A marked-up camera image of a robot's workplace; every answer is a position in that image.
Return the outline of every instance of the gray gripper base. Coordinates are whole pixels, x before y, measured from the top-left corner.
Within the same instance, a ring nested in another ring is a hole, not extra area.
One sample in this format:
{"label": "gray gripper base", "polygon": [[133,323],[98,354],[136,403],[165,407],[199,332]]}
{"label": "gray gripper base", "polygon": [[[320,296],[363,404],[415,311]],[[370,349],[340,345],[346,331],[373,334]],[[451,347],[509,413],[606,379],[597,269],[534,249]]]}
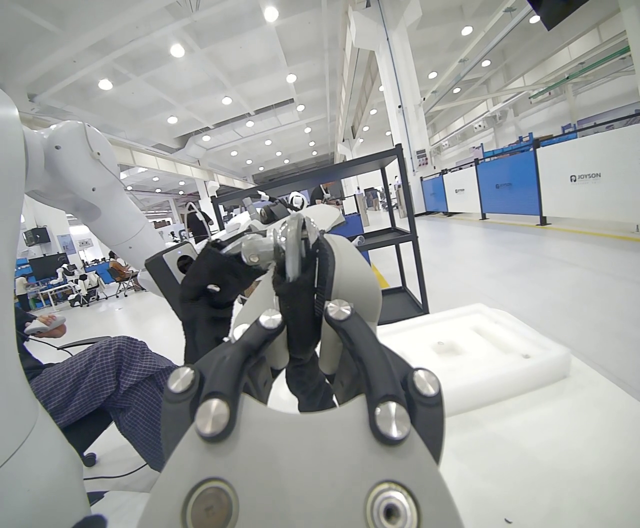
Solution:
{"label": "gray gripper base", "polygon": [[359,396],[337,409],[303,415],[269,409],[243,395],[234,432],[220,444],[184,435],[153,488],[141,528],[182,527],[183,504],[202,481],[237,493],[236,528],[359,528],[365,502],[382,481],[409,489],[419,526],[461,528],[433,458],[412,431],[397,447],[377,442]]}

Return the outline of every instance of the plaid pants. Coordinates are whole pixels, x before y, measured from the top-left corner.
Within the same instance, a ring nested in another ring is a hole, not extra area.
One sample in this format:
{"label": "plaid pants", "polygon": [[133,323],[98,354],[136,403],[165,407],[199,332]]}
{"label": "plaid pants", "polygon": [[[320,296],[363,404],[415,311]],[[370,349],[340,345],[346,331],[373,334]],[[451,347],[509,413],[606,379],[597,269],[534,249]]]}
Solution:
{"label": "plaid pants", "polygon": [[149,467],[160,471],[163,392],[174,369],[171,361],[151,352],[143,341],[119,336],[45,369],[30,385],[60,428],[98,407],[107,410]]}

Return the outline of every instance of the white partition panel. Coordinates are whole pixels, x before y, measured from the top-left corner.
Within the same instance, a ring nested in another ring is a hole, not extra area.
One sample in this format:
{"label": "white partition panel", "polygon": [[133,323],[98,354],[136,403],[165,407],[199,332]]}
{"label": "white partition panel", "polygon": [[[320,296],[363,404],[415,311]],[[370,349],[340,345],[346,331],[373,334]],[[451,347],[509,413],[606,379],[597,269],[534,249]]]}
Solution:
{"label": "white partition panel", "polygon": [[444,190],[450,212],[481,212],[475,167],[446,173]]}
{"label": "white partition panel", "polygon": [[640,221],[640,125],[538,149],[546,216]]}

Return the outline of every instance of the tv screen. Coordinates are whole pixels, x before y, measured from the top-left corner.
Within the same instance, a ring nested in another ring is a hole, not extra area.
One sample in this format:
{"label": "tv screen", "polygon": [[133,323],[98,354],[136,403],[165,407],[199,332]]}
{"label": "tv screen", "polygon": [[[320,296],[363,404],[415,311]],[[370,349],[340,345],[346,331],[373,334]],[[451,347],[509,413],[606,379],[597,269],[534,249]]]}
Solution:
{"label": "tv screen", "polygon": [[569,15],[589,0],[529,0],[533,10],[540,15],[545,27],[551,31]]}

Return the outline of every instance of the black cable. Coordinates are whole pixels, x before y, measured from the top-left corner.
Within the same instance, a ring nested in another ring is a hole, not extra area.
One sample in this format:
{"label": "black cable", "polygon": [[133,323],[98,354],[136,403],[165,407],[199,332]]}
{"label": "black cable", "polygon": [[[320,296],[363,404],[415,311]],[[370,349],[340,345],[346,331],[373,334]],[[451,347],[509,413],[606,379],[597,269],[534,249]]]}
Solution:
{"label": "black cable", "polygon": [[129,475],[133,475],[136,471],[140,471],[143,467],[148,466],[148,464],[142,464],[142,466],[140,466],[137,469],[134,469],[133,471],[130,471],[129,473],[123,473],[122,475],[107,475],[107,476],[102,476],[102,477],[87,477],[86,479],[83,479],[84,481],[96,481],[96,480],[100,480],[100,479],[121,479],[123,477],[128,477]]}

